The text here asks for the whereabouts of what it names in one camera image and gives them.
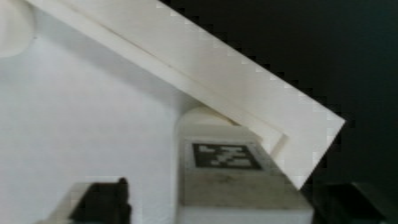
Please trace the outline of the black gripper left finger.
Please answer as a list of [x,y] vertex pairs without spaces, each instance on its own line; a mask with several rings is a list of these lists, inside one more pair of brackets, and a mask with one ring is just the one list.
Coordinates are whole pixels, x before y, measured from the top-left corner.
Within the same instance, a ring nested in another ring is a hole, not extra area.
[[50,216],[37,224],[131,224],[128,200],[126,178],[112,182],[80,182],[71,186]]

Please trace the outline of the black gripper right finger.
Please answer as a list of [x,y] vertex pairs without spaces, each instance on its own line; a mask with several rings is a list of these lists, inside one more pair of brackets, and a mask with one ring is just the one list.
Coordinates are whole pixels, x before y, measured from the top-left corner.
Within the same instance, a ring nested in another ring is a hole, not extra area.
[[398,224],[398,207],[369,184],[318,183],[307,192],[313,224]]

